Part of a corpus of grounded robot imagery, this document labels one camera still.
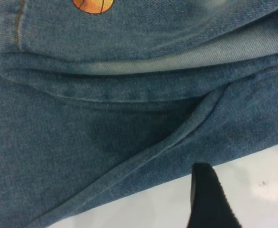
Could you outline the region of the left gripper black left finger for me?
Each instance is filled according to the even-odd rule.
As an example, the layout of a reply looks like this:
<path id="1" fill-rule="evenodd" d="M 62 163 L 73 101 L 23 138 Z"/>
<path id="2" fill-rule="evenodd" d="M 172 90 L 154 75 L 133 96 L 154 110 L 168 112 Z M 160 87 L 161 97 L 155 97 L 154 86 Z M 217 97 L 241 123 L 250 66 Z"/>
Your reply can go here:
<path id="1" fill-rule="evenodd" d="M 189 228 L 240 228 L 218 176 L 208 163 L 192 166 Z"/>

